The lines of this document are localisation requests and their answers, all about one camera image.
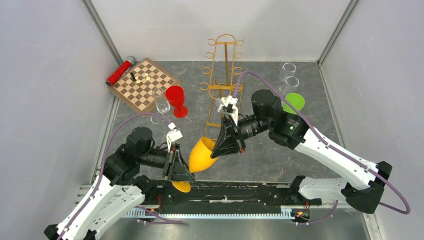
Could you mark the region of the clear back wine glass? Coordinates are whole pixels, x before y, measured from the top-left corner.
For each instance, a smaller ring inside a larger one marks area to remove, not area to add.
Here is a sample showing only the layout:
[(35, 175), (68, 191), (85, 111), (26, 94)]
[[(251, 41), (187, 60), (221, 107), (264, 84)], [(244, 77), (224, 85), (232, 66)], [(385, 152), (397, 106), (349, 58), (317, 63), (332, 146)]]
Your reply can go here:
[(281, 92), (284, 96), (295, 93), (297, 91), (297, 88), (299, 86), (299, 79), (296, 76), (288, 76), (283, 81), (283, 85), (281, 87)]

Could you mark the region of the red wine glass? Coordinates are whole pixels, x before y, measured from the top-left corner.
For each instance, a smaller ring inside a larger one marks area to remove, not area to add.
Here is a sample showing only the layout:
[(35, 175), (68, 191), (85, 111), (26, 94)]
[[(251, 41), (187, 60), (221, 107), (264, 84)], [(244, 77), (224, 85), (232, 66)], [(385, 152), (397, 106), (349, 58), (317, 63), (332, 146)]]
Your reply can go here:
[(187, 107), (184, 106), (185, 93), (181, 86), (174, 85), (165, 91), (165, 97), (169, 104), (174, 107), (173, 115), (176, 118), (184, 118), (188, 114)]

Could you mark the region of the clear wine glass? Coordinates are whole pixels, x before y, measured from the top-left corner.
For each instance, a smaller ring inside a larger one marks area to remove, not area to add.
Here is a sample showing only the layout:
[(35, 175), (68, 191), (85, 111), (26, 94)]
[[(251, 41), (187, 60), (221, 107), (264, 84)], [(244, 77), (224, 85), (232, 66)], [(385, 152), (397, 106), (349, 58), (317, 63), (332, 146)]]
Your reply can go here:
[(283, 66), (281, 67), (279, 74), (278, 74), (278, 79), (280, 81), (285, 81), (287, 77), (291, 77), (294, 76), (296, 73), (297, 67), (294, 63), (292, 62), (286, 62), (283, 64)]
[(152, 89), (152, 96), (158, 113), (162, 114), (167, 120), (171, 120), (169, 114), (171, 105), (165, 97), (165, 91), (162, 88), (155, 87)]
[(288, 76), (283, 81), (283, 85), (281, 87), (281, 92), (284, 96), (295, 93), (297, 91), (297, 88), (299, 86), (299, 79), (296, 76)]

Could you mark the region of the orange wine glass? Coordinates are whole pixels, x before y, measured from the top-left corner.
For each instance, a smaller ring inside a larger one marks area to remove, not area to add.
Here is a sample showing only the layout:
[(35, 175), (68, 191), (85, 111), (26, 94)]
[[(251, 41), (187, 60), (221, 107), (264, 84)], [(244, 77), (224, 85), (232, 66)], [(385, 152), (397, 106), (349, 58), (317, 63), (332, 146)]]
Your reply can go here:
[[(210, 157), (214, 145), (214, 141), (205, 136), (202, 136), (191, 150), (188, 161), (185, 161), (183, 158), (184, 165), (188, 167), (188, 170), (192, 174), (205, 171), (216, 162), (217, 158)], [(188, 193), (191, 190), (190, 183), (193, 183), (188, 181), (171, 182), (177, 190), (183, 193)]]

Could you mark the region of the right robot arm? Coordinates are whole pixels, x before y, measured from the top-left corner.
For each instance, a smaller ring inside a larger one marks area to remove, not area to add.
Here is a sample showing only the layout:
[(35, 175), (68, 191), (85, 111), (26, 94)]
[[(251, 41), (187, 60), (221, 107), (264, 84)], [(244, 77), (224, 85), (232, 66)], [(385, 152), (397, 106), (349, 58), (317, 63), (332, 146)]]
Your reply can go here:
[(373, 214), (380, 204), (392, 166), (360, 158), (327, 139), (299, 115), (283, 110), (282, 101), (270, 90), (253, 93), (253, 114), (240, 116), (232, 96), (217, 100), (222, 114), (219, 136), (211, 158), (240, 154), (246, 140), (262, 132), (276, 144), (305, 154), (338, 174), (338, 178), (297, 176), (290, 185), (289, 199), (307, 201), (339, 200), (362, 213)]

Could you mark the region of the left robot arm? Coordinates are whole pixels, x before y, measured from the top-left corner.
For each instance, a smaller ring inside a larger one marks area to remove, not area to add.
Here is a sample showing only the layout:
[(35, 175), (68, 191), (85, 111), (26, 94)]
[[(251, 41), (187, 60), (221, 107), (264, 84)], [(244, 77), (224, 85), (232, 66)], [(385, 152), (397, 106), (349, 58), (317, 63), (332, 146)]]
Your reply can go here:
[(181, 131), (173, 123), (166, 134), (166, 147), (155, 146), (153, 132), (136, 127), (112, 155), (96, 177), (89, 192), (60, 223), (48, 225), (44, 235), (49, 240), (99, 240), (128, 211), (157, 198), (154, 181), (140, 175), (140, 166), (162, 169), (165, 180), (193, 182), (180, 145)]

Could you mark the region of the green wine glass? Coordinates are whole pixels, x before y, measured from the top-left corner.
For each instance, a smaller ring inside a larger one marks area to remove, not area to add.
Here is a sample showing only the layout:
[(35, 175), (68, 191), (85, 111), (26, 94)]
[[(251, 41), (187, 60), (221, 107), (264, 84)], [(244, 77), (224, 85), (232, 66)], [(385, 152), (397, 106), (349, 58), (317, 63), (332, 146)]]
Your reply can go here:
[[(290, 103), (298, 112), (302, 110), (306, 103), (302, 95), (294, 92), (287, 94), (285, 100)], [(287, 112), (289, 114), (297, 114), (297, 112), (293, 108), (291, 108), (285, 101), (283, 101), (282, 109), (284, 112)]]

